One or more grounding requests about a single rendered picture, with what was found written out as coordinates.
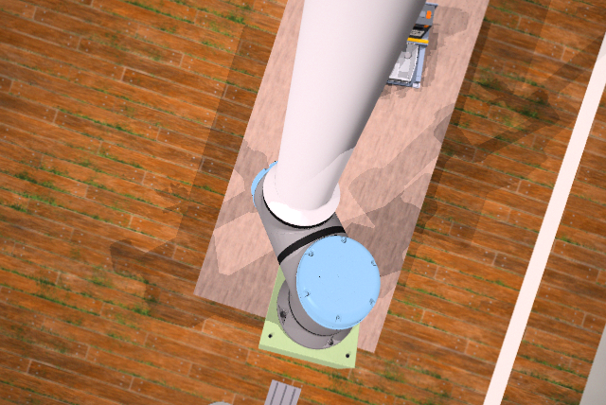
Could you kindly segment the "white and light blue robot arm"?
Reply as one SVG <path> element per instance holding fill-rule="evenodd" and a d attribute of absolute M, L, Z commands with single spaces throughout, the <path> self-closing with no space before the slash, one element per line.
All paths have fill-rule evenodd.
<path fill-rule="evenodd" d="M 285 280 L 277 315 L 309 349 L 345 339 L 381 286 L 335 210 L 338 181 L 427 0 L 305 0 L 278 161 L 251 186 Z"/>

